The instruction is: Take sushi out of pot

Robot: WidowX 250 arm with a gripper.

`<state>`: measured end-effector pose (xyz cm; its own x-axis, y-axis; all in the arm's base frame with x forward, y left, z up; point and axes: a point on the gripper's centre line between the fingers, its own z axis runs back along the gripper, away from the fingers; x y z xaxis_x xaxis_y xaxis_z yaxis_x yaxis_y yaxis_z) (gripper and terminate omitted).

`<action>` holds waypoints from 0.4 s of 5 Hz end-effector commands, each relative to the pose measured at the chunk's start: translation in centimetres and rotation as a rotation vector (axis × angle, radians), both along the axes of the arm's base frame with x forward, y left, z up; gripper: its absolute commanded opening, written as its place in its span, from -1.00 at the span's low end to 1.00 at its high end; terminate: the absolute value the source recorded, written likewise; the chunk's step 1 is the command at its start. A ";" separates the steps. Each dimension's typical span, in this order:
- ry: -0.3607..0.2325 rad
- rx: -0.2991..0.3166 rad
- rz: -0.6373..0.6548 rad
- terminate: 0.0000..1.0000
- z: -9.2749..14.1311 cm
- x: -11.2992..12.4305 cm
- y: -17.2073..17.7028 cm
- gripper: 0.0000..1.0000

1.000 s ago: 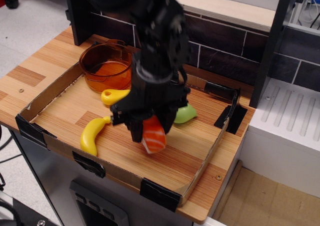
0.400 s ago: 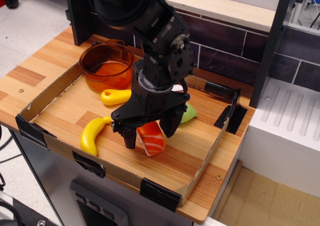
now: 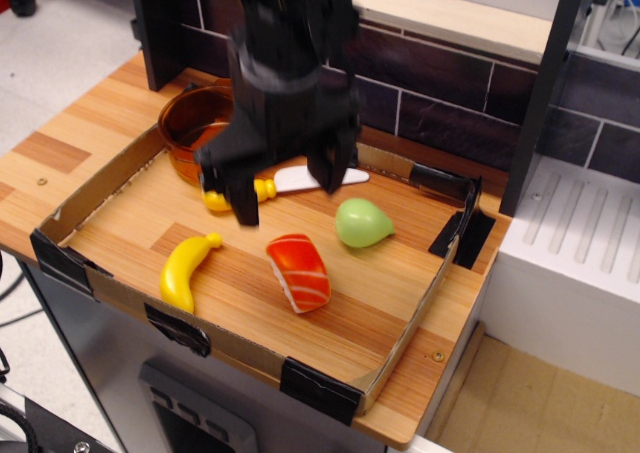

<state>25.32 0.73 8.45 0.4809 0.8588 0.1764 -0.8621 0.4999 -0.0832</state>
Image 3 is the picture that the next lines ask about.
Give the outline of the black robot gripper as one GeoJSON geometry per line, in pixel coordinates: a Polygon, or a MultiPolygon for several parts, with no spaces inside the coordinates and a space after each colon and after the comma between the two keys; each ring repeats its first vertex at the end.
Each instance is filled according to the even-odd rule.
{"type": "Polygon", "coordinates": [[[297,156],[328,194],[342,184],[361,132],[359,98],[350,84],[321,83],[322,67],[294,79],[255,61],[244,43],[228,45],[233,115],[196,151],[205,191],[221,193],[242,226],[259,225],[255,175],[297,156]]]}

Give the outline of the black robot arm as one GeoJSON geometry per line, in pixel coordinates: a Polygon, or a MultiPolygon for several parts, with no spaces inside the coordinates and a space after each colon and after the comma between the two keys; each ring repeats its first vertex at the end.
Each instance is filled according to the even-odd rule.
{"type": "Polygon", "coordinates": [[[243,226],[259,223],[256,174],[304,156],[327,193],[342,184],[360,131],[348,73],[321,82],[328,59],[356,36],[352,0],[239,0],[243,22],[228,40],[233,94],[229,125],[195,153],[205,192],[224,196],[243,226]]]}

